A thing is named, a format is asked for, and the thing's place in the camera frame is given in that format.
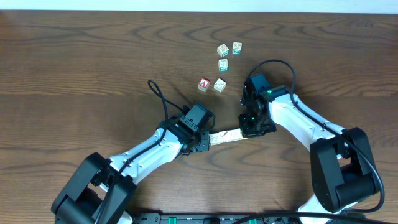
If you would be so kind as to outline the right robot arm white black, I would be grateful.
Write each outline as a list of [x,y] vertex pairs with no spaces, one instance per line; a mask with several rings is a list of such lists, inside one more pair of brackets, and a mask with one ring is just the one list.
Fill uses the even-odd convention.
[[331,223],[353,213],[372,213],[385,200],[370,143],[360,128],[345,129],[306,106],[286,86],[246,87],[239,116],[245,138],[263,136],[280,125],[310,153],[314,195],[297,210],[300,223]]

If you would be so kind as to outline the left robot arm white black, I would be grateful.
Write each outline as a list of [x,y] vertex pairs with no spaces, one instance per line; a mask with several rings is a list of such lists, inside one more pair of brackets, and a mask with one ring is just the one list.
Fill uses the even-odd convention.
[[132,223],[127,206],[138,183],[184,149],[179,134],[159,128],[146,141],[108,159],[86,157],[54,200],[59,223]]

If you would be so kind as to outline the wooden block bee picture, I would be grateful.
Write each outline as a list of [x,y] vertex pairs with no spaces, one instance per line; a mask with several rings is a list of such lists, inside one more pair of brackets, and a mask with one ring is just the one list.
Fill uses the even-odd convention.
[[218,133],[213,133],[209,135],[210,145],[215,146],[221,143],[221,137]]

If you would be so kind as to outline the wooden block blue X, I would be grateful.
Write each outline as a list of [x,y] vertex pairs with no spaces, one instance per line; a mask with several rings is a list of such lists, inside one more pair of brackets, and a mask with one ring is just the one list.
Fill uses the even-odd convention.
[[231,131],[223,131],[220,132],[220,143],[224,143],[224,142],[229,142],[232,138],[232,132]]

